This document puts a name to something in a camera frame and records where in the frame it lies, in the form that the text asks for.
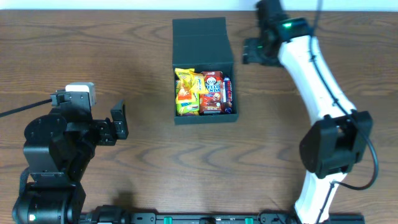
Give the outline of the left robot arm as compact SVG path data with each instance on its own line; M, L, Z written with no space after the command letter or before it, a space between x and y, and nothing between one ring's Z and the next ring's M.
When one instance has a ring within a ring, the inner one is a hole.
M97 146L113 146L129 131L124 100L111 117L93 119L91 93L58 90L49 114L24 130L28 162L12 209L16 223L79 223L86 193L81 179Z

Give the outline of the small yellow snack packet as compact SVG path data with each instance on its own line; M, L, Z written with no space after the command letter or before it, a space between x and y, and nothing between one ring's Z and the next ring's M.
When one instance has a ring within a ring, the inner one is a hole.
M208 89L205 86L205 76L201 73L190 72L190 77L192 79L192 85L190 91L192 93L207 94Z

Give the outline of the blue Dairy Milk bar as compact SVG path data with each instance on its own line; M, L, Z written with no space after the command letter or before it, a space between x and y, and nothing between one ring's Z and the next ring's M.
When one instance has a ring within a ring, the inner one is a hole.
M233 112L233 96L232 85L229 77L223 80L223 111L226 114Z

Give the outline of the black container box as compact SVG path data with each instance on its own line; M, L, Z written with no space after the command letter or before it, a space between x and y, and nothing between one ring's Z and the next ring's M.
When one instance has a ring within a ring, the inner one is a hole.
M174 19L172 21L172 68L194 68L197 72L221 71L230 78L232 112L199 116L174 116L176 125L232 123L238 117L238 96L234 75L234 55L224 17Z

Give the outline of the yellow orange candy packet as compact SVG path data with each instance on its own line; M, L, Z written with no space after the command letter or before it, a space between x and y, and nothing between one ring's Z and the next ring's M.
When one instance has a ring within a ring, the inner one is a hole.
M175 74L178 77L179 87L176 91L176 104L192 103L197 100L195 94L190 91L192 87L192 76L191 74L195 71L194 68L182 69L176 68Z

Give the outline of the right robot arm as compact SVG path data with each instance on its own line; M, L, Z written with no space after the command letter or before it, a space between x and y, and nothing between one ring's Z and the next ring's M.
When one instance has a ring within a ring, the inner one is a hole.
M291 223L338 223L329 208L344 182L368 147L373 119L359 112L338 86L321 53L318 39L304 18L275 16L259 19L260 35L244 42L243 62L284 67L306 106L311 128L299 144L306 169Z

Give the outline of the green Pretz snack box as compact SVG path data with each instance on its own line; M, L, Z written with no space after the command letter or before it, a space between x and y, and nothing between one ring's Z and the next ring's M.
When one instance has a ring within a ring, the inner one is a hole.
M175 91L178 90L179 87L179 81L177 80L175 82ZM199 95L198 93L194 93L197 100L192 103L182 103L182 104L176 104L176 112L179 116L198 116L199 115L199 109L200 109L200 104L199 104Z

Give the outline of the red Hello Panda box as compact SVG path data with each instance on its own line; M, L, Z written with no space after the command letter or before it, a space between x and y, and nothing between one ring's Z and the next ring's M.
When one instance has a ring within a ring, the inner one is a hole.
M208 93L200 95L200 114L221 114L223 99L223 73L221 71L202 72Z

